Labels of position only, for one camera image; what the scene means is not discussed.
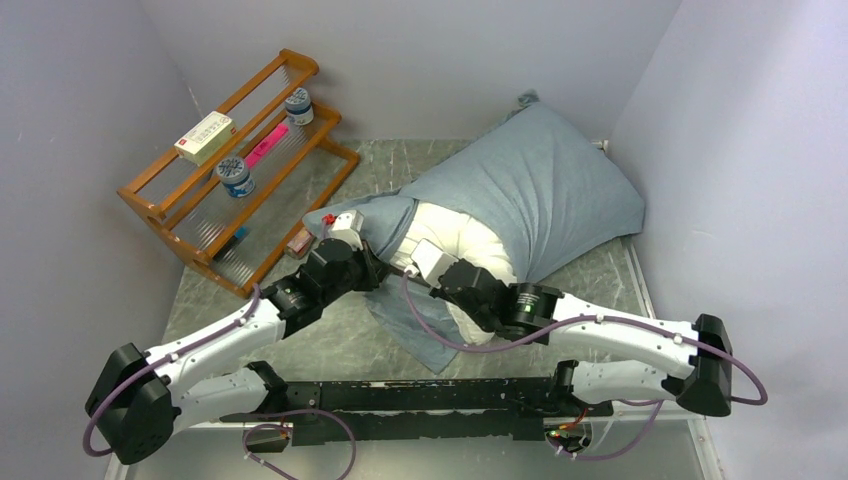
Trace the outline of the white pillow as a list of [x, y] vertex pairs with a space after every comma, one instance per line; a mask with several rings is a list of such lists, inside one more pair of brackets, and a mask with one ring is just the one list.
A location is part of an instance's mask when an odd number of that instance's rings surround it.
[[509, 285], [517, 280], [501, 239], [472, 216], [420, 202], [400, 246], [392, 254], [392, 266], [403, 269], [412, 263], [417, 244], [426, 240], [439, 250], [489, 271]]

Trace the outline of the blue grey pillow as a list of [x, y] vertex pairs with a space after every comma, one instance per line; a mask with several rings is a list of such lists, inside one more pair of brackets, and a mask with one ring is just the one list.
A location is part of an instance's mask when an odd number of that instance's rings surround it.
[[614, 238], [642, 230], [645, 203], [622, 171], [539, 101], [392, 191], [305, 215], [357, 211], [361, 237], [401, 271], [419, 242], [488, 270], [505, 284], [537, 283]]

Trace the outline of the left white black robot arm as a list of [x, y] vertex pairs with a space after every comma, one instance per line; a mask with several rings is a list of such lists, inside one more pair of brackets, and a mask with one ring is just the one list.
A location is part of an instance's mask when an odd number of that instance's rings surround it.
[[306, 328], [347, 293], [375, 290], [389, 272], [367, 244], [323, 240], [294, 273], [265, 289], [254, 286], [249, 302], [224, 318], [147, 350], [133, 343], [115, 349], [85, 403], [83, 451], [131, 465], [221, 416], [277, 418], [287, 385], [272, 367], [258, 363], [226, 375], [218, 369]]

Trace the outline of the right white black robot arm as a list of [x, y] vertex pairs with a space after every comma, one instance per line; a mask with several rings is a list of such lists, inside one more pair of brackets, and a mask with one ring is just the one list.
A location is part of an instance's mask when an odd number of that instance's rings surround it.
[[732, 410], [732, 346], [722, 319], [658, 320], [601, 307], [552, 287], [505, 284], [459, 260], [427, 277], [432, 295], [459, 307], [508, 344], [580, 346], [616, 356], [609, 365], [565, 360], [549, 398], [561, 414], [613, 400], [672, 400], [703, 416]]

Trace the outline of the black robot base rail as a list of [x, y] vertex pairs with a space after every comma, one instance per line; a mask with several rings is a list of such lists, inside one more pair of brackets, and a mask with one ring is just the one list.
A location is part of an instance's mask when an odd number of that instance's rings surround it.
[[284, 421], [296, 446], [327, 442], [481, 438], [540, 441], [577, 416], [609, 417], [611, 402], [585, 407], [548, 377], [292, 382], [275, 411], [224, 423]]

